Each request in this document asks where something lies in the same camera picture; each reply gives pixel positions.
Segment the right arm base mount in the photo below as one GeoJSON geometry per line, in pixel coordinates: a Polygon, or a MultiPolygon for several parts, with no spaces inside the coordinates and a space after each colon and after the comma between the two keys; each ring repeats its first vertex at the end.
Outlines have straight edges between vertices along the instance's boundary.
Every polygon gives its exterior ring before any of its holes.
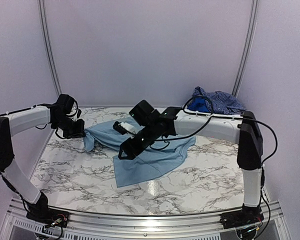
{"type": "Polygon", "coordinates": [[[230,229],[259,223],[263,220],[264,215],[260,205],[257,207],[247,207],[243,204],[240,210],[222,213],[219,222],[223,225],[224,229],[230,229]]]}

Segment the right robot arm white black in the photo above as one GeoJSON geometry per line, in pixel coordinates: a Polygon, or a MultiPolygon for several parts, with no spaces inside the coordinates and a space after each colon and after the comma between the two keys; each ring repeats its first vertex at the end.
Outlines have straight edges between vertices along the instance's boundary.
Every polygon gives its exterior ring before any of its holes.
{"type": "Polygon", "coordinates": [[[129,138],[119,147],[119,159],[133,160],[146,148],[161,141],[181,136],[204,136],[225,140],[238,145],[237,164],[243,173],[243,206],[237,219],[248,224],[257,216],[261,202],[263,137],[255,116],[214,113],[186,113],[180,107],[167,107],[159,112],[151,106],[135,106],[130,116],[142,128],[136,129],[125,121],[116,121],[113,129],[129,138]]]}

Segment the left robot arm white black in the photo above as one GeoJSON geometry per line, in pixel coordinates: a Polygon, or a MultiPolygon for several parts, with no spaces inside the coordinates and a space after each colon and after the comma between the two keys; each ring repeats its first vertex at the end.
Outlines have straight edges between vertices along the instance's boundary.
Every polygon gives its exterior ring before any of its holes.
{"type": "Polygon", "coordinates": [[[85,136],[83,119],[73,119],[72,107],[68,104],[40,104],[0,115],[0,174],[29,204],[36,205],[34,215],[43,223],[53,219],[53,211],[45,204],[44,194],[34,186],[15,160],[12,137],[39,126],[51,125],[62,130],[63,139],[85,136]]]}

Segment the light blue t-shirt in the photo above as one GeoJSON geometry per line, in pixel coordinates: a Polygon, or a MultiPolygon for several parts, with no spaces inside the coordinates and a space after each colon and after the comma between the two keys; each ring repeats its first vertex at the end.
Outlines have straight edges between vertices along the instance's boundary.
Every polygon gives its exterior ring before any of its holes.
{"type": "MultiPolygon", "coordinates": [[[[98,123],[84,130],[84,148],[90,152],[96,143],[119,152],[120,145],[128,140],[113,129],[113,120],[98,123]]],[[[196,137],[174,140],[169,145],[156,142],[154,149],[147,148],[133,160],[113,157],[114,175],[118,188],[157,179],[182,165],[188,157],[188,149],[196,143],[196,137]]]]}

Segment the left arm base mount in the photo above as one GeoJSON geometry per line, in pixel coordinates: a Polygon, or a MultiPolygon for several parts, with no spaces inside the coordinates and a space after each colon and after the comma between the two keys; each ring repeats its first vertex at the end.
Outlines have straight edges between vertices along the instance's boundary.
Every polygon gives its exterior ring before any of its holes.
{"type": "Polygon", "coordinates": [[[53,209],[48,206],[48,200],[39,199],[37,203],[25,202],[26,217],[30,220],[40,222],[49,227],[59,226],[66,228],[68,225],[69,212],[53,209]]]}

